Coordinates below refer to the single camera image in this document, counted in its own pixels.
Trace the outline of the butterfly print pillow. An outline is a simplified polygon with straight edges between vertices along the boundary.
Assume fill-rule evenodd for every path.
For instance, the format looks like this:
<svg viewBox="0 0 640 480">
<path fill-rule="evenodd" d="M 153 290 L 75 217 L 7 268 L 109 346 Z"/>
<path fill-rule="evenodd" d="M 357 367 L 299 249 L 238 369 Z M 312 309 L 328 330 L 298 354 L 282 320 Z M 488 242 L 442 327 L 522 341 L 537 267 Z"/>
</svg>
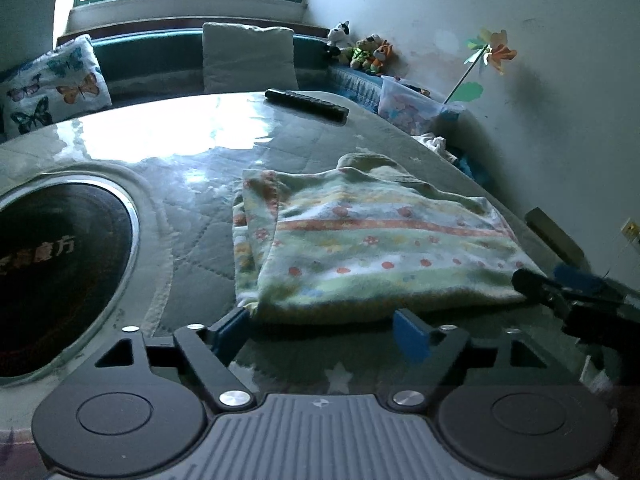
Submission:
<svg viewBox="0 0 640 480">
<path fill-rule="evenodd" d="M 88 35 L 1 76 L 1 131 L 8 139 L 111 106 Z"/>
</svg>

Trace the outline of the black remote control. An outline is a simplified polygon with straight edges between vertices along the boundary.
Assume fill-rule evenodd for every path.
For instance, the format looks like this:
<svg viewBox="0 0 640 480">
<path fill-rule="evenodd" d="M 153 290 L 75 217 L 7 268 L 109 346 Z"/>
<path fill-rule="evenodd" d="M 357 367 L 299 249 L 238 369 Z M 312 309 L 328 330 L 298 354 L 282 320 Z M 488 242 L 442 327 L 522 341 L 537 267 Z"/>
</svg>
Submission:
<svg viewBox="0 0 640 480">
<path fill-rule="evenodd" d="M 265 91 L 264 96 L 271 103 L 314 115 L 330 122 L 337 122 L 338 124 L 346 122 L 349 115 L 347 107 L 294 91 L 268 89 Z"/>
</svg>

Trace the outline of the round black induction hob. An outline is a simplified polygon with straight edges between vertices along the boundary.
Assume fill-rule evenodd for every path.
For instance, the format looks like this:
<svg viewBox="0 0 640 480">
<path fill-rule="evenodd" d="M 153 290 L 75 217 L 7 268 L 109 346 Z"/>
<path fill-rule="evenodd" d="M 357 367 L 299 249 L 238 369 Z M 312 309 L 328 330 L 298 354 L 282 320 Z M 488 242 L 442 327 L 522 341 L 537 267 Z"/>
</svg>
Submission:
<svg viewBox="0 0 640 480">
<path fill-rule="evenodd" d="M 1 382 L 70 358 L 114 309 L 136 263 L 131 195 L 88 172 L 47 174 L 1 196 Z"/>
</svg>

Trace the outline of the orange plush toy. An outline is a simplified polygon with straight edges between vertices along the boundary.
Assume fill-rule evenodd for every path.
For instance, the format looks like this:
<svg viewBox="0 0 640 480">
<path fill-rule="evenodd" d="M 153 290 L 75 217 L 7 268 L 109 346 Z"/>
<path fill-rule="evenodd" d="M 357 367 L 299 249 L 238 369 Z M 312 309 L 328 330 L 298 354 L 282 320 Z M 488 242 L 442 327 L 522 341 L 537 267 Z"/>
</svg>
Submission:
<svg viewBox="0 0 640 480">
<path fill-rule="evenodd" d="M 386 63 L 390 62 L 393 54 L 393 45 L 384 40 L 373 52 L 373 58 L 369 66 L 369 73 L 373 75 L 382 74 Z"/>
</svg>

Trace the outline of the plain grey pillow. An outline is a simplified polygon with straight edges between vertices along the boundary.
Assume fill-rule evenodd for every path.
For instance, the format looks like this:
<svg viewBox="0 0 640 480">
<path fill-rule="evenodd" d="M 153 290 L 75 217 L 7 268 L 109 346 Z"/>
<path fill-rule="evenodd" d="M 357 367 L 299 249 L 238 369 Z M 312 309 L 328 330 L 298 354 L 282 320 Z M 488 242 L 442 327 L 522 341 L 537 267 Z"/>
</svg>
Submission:
<svg viewBox="0 0 640 480">
<path fill-rule="evenodd" d="M 203 87 L 206 93 L 297 90 L 294 32 L 208 22 L 203 25 Z"/>
</svg>

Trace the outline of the green patterned child garment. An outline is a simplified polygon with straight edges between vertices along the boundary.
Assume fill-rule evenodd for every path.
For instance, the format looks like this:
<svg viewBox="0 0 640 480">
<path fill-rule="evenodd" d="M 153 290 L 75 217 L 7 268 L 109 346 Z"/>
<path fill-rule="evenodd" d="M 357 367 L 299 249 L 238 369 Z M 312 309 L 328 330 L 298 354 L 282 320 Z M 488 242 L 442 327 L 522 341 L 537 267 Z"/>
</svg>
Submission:
<svg viewBox="0 0 640 480">
<path fill-rule="evenodd" d="M 441 191 L 379 154 L 318 174 L 246 170 L 232 220 L 236 301 L 259 323 L 515 304 L 513 273 L 535 269 L 486 198 Z"/>
</svg>

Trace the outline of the green yellow plush toy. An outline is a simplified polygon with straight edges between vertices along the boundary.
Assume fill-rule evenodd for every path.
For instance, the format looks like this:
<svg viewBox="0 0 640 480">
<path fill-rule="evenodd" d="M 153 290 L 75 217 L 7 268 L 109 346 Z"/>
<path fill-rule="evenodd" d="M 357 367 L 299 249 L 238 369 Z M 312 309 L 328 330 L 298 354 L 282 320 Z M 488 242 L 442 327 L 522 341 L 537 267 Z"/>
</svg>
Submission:
<svg viewBox="0 0 640 480">
<path fill-rule="evenodd" d="M 383 40 L 377 34 L 373 34 L 358 40 L 352 50 L 352 58 L 349 66 L 353 70 L 367 70 L 373 60 L 373 53 L 382 44 Z"/>
</svg>

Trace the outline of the clear plastic storage box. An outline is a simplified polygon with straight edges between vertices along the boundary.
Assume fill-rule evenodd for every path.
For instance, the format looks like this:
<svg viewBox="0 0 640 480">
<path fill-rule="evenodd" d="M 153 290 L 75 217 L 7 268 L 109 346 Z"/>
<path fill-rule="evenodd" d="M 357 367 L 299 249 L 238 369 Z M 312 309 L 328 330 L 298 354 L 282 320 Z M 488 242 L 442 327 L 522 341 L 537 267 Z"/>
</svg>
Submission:
<svg viewBox="0 0 640 480">
<path fill-rule="evenodd" d="M 443 136 L 453 129 L 464 107 L 444 104 L 391 76 L 382 77 L 378 116 L 410 136 L 434 133 Z"/>
</svg>

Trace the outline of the colourful paper pinwheel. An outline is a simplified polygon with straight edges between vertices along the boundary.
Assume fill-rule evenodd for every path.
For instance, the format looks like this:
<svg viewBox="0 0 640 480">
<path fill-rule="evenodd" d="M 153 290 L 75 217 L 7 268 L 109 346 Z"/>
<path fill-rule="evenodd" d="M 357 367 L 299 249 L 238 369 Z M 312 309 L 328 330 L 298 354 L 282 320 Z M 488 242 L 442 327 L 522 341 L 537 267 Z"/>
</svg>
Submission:
<svg viewBox="0 0 640 480">
<path fill-rule="evenodd" d="M 469 81 L 472 71 L 477 70 L 477 76 L 480 76 L 486 68 L 491 67 L 503 76 L 504 64 L 518 56 L 518 51 L 509 46 L 509 36 L 505 29 L 493 32 L 482 28 L 466 45 L 471 55 L 464 61 L 464 73 L 442 101 L 444 104 L 478 100 L 484 93 L 484 86 L 479 81 Z"/>
</svg>

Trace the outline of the black white cow plush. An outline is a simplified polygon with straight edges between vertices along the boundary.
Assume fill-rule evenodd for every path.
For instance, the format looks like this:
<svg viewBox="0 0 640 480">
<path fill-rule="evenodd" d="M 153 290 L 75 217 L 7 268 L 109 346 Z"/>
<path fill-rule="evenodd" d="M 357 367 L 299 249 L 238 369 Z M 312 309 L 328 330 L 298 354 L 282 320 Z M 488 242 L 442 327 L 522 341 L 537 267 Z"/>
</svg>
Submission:
<svg viewBox="0 0 640 480">
<path fill-rule="evenodd" d="M 349 21 L 339 22 L 326 36 L 326 55 L 330 60 L 348 63 L 352 55 Z"/>
</svg>

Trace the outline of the teal bench sofa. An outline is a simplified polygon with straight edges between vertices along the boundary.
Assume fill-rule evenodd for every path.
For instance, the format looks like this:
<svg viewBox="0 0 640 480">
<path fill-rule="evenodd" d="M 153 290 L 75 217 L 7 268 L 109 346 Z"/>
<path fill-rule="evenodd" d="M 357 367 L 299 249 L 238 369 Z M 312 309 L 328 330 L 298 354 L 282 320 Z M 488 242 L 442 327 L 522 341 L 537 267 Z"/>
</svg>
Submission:
<svg viewBox="0 0 640 480">
<path fill-rule="evenodd" d="M 111 107 L 195 96 L 203 87 L 203 26 L 168 32 L 139 32 L 93 40 L 94 53 L 112 99 Z M 294 32 L 298 89 L 341 94 L 369 110 L 376 107 L 382 81 L 359 75 L 330 60 L 326 42 Z"/>
</svg>

